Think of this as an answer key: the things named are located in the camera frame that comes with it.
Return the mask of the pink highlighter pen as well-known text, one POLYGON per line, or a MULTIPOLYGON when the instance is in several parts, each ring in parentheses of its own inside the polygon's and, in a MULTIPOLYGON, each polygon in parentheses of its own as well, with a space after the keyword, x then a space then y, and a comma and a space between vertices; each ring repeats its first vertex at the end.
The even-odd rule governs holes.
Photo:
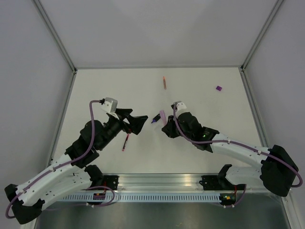
POLYGON ((160 118, 162 120, 163 126, 166 126, 166 124, 167 124, 167 117, 166 117, 165 111, 161 110, 159 112, 159 115, 160 115, 160 118))

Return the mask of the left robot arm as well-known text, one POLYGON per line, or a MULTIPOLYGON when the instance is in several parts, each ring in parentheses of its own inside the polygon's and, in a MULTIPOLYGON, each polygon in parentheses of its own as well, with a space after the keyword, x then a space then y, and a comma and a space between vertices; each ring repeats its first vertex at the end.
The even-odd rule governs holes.
POLYGON ((36 219, 57 200, 80 190, 108 189, 103 184, 103 173, 92 162, 121 131, 138 135, 148 116, 131 116, 132 109, 110 109, 108 121, 91 119, 80 131, 79 138, 49 167, 29 181, 10 184, 4 191, 9 200, 5 211, 8 219, 21 225, 36 219))

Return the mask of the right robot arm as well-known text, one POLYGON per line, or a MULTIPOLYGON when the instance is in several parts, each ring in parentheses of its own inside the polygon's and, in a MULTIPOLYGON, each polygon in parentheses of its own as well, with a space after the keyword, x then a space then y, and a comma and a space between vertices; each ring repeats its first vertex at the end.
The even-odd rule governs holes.
POLYGON ((297 165, 283 147, 248 146, 232 140, 215 129, 202 126, 190 112, 169 116, 162 131, 169 138, 183 137, 199 150, 226 155, 248 165, 224 165, 217 175, 217 184, 222 189, 233 185, 263 186, 275 195, 286 197, 298 175, 297 165))

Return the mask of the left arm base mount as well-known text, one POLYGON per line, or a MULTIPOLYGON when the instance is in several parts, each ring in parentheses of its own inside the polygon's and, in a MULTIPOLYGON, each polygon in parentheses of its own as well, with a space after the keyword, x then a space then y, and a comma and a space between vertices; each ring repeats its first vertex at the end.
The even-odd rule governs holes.
POLYGON ((112 190, 117 190, 119 184, 119 176, 117 175, 105 175, 96 165, 86 166, 86 173, 89 174, 91 186, 94 190, 106 190, 106 188, 101 188, 98 186, 106 186, 112 190))

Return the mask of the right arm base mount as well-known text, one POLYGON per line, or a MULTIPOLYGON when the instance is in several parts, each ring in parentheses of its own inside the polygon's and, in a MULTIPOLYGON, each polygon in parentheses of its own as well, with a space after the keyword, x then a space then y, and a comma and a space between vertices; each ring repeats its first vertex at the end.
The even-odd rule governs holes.
POLYGON ((206 191, 234 190, 234 185, 232 185, 226 178, 226 174, 231 167, 231 164, 226 164, 217 175, 201 176, 199 184, 203 186, 203 189, 206 191))

